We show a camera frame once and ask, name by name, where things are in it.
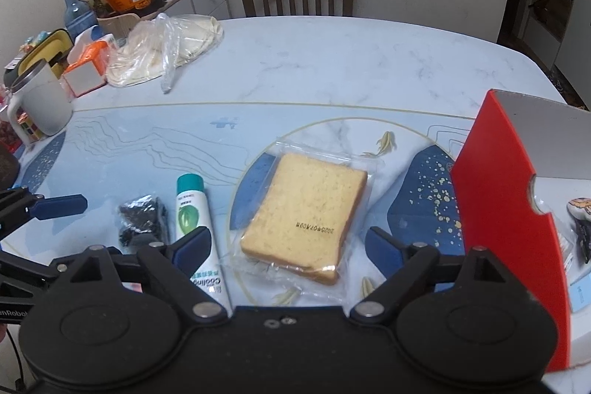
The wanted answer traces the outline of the toast bread slice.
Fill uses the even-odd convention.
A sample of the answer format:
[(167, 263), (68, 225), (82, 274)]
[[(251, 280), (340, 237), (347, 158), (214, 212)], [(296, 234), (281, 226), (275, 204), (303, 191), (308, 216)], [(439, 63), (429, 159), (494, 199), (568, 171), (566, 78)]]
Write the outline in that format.
[(383, 163), (280, 140), (221, 260), (236, 273), (326, 303), (346, 299), (353, 238)]

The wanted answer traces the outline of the red white cardboard box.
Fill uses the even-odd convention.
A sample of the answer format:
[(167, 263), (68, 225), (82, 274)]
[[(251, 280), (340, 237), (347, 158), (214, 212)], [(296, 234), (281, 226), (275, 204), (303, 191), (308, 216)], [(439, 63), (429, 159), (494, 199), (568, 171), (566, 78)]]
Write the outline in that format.
[(486, 94), (452, 169), (464, 245), (489, 248), (552, 316), (549, 368), (590, 361), (590, 305), (573, 313), (569, 286), (589, 276), (571, 235), (568, 202), (590, 195), (590, 114), (502, 90)]

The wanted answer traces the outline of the bag of red dates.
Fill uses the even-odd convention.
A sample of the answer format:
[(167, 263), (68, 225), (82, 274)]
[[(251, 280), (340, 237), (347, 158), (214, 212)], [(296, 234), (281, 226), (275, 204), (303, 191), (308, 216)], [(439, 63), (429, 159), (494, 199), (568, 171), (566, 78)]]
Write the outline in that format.
[(16, 150), (21, 145), (21, 141), (14, 132), (10, 122), (8, 121), (7, 117), (7, 108), (8, 108), (8, 91), (4, 85), (1, 85), (1, 93), (0, 93), (0, 102), (1, 102), (1, 143), (8, 149), (9, 152), (15, 153)]

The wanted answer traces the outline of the brown ceramic mug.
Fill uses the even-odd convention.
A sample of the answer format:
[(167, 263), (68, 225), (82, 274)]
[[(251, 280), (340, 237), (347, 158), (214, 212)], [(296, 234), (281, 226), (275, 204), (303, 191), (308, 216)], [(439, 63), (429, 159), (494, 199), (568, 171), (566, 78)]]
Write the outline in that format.
[(20, 164), (17, 158), (0, 143), (0, 190), (10, 189), (20, 171)]

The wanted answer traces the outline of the light blue card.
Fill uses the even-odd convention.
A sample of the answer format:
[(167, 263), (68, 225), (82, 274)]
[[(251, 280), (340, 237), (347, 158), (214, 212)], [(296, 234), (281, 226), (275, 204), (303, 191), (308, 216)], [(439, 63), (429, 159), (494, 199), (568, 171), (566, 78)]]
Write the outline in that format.
[(585, 276), (569, 286), (571, 311), (576, 313), (591, 304), (591, 278)]

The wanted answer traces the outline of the white cooling gel tube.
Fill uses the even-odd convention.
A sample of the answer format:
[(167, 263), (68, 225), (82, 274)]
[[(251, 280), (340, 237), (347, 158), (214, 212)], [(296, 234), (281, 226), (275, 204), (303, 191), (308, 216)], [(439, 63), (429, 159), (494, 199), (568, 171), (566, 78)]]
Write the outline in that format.
[(176, 181), (175, 241), (188, 241), (177, 252), (174, 264), (199, 289), (231, 315), (228, 288), (215, 243), (204, 180), (187, 173)]

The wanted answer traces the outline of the orange white tissue box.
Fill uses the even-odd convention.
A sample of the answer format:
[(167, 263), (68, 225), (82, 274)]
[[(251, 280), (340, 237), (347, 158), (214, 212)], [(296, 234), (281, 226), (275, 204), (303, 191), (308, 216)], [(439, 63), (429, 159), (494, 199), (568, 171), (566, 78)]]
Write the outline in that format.
[(67, 56), (68, 66), (62, 74), (63, 82), (75, 98), (79, 98), (107, 84), (106, 70), (110, 54), (117, 48), (112, 34), (93, 40), (88, 30), (81, 34)]

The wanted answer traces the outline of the blue glass bottle red cap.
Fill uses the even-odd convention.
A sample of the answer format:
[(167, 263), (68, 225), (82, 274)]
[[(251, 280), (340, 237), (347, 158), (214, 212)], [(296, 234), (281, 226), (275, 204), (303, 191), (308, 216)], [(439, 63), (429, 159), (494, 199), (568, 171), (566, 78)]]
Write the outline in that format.
[(98, 24), (96, 15), (88, 3), (82, 0), (64, 0), (64, 24), (72, 40), (85, 30)]

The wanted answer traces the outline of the yellow black lunch box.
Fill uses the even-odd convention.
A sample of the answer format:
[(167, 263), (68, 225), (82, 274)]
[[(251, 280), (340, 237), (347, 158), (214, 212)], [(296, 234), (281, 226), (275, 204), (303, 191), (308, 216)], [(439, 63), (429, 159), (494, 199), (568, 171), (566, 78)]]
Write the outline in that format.
[(73, 47), (72, 39), (65, 29), (42, 32), (41, 37), (34, 38), (34, 41), (33, 47), (27, 47), (5, 67), (3, 85), (7, 89), (39, 60), (47, 62), (56, 78), (60, 78), (65, 71), (67, 55)]

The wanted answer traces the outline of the colourful cube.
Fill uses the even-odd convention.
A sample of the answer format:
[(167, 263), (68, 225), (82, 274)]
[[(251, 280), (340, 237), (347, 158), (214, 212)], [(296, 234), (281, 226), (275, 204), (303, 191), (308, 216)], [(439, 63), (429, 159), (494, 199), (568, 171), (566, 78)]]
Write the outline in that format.
[(33, 123), (31, 118), (24, 111), (19, 112), (17, 121), (30, 143), (35, 143), (45, 137), (42, 131)]

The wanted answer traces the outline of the white travel mug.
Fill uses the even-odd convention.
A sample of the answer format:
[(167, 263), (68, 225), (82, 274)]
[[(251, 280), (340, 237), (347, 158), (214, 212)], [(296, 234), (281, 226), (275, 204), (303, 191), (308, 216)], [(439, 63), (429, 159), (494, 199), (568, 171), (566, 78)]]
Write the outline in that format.
[(59, 133), (71, 119), (73, 108), (68, 94), (44, 59), (36, 61), (19, 76), (12, 84), (11, 92), (8, 120), (25, 146), (31, 145), (32, 141), (18, 122), (19, 109), (45, 136)]

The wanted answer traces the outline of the bag of flatbreads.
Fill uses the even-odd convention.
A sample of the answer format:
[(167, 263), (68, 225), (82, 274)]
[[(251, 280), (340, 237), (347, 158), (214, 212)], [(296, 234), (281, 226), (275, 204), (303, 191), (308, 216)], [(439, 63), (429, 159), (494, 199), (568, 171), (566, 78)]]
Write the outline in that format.
[(214, 49), (222, 38), (221, 22), (211, 16), (159, 14), (139, 22), (125, 43), (109, 53), (106, 80), (123, 88), (157, 79), (167, 94), (177, 82), (176, 70)]

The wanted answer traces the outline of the black beads plastic bag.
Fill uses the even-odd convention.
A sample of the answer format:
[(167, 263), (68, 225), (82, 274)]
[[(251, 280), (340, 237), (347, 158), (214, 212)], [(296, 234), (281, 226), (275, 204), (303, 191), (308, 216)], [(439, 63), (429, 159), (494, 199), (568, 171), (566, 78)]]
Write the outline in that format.
[(119, 244), (126, 253), (152, 242), (169, 243), (167, 209), (159, 197), (144, 195), (120, 204), (117, 212)]

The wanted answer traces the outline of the black snack packet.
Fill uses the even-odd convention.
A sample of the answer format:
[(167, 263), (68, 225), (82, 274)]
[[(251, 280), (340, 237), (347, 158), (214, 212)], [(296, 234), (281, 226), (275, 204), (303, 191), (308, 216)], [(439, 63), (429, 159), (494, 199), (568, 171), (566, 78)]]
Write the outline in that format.
[(590, 222), (576, 219), (577, 244), (583, 256), (584, 262), (588, 264), (591, 260), (591, 230)]

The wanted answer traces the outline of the white wall cabinets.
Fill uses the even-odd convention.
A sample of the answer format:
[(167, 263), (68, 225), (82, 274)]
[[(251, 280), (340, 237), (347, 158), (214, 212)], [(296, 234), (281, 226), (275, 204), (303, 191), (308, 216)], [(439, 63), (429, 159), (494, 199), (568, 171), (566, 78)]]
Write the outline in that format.
[(561, 74), (590, 103), (590, 0), (538, 0), (523, 41), (549, 71)]

